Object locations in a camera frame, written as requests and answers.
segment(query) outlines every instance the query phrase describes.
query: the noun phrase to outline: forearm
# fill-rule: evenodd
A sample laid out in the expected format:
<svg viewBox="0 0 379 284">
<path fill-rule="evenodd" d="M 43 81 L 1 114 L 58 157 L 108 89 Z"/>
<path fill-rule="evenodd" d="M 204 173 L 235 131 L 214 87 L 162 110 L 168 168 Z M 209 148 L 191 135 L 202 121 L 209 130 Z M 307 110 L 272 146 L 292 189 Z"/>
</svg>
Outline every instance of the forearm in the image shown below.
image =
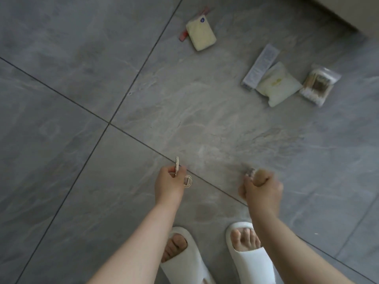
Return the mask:
<svg viewBox="0 0 379 284">
<path fill-rule="evenodd" d="M 175 214 L 155 206 L 88 284 L 153 284 Z"/>
<path fill-rule="evenodd" d="M 274 214 L 252 216 L 254 230 L 285 283 L 352 283 Z"/>
</svg>

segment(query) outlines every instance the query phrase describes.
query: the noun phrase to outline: clear plastic packaging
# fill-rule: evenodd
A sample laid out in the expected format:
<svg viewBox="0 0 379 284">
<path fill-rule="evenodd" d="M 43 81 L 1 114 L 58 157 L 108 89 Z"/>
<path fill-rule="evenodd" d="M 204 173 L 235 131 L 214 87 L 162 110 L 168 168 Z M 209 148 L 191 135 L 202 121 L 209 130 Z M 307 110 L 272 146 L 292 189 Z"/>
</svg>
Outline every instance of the clear plastic packaging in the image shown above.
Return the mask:
<svg viewBox="0 0 379 284">
<path fill-rule="evenodd" d="M 304 97 L 321 107 L 334 84 L 342 76 L 335 71 L 331 71 L 323 66 L 312 65 L 312 71 L 309 73 L 303 88 L 299 91 Z"/>
</svg>

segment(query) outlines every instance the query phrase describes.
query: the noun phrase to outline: person's left hand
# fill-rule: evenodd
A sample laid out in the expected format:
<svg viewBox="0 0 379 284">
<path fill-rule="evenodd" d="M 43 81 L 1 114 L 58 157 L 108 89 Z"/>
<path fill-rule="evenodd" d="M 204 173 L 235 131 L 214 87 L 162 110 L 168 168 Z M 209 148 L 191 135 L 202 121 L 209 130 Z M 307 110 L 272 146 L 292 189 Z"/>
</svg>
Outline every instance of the person's left hand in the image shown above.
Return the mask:
<svg viewBox="0 0 379 284">
<path fill-rule="evenodd" d="M 184 194 L 186 167 L 180 167 L 175 176 L 175 166 L 162 167 L 155 181 L 155 204 L 178 209 Z"/>
</svg>

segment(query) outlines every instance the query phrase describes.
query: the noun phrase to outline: red object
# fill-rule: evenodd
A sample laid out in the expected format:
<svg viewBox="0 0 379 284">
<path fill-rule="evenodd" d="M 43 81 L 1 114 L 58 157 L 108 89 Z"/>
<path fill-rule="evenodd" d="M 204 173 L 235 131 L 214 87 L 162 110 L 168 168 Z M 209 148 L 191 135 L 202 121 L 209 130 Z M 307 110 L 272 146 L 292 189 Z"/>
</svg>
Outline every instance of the red object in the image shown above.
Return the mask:
<svg viewBox="0 0 379 284">
<path fill-rule="evenodd" d="M 208 6 L 205 6 L 204 9 L 198 13 L 196 16 L 201 16 L 201 15 L 207 15 L 211 10 L 208 8 Z M 184 30 L 180 36 L 179 36 L 179 40 L 182 42 L 184 41 L 186 38 L 188 37 L 188 32 L 187 32 L 187 29 Z"/>
</svg>

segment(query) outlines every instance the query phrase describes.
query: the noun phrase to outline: white slipper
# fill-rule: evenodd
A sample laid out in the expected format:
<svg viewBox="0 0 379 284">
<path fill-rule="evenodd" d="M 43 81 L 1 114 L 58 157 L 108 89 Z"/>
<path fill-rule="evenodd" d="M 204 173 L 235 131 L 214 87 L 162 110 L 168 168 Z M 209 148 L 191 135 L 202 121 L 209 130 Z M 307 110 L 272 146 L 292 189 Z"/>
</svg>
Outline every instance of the white slipper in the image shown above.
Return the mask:
<svg viewBox="0 0 379 284">
<path fill-rule="evenodd" d="M 230 233 L 237 228 L 253 229 L 253 224 L 236 222 L 226 230 L 226 243 L 237 267 L 241 284 L 275 284 L 274 266 L 263 247 L 246 252 L 238 252 L 234 249 Z"/>
<path fill-rule="evenodd" d="M 207 284 L 216 284 L 212 275 L 201 258 L 199 249 L 191 234 L 182 227 L 173 227 L 169 238 L 174 234 L 182 235 L 187 241 L 187 248 L 179 255 L 171 258 L 161 267 L 171 284 L 201 284 L 203 279 Z"/>
</svg>

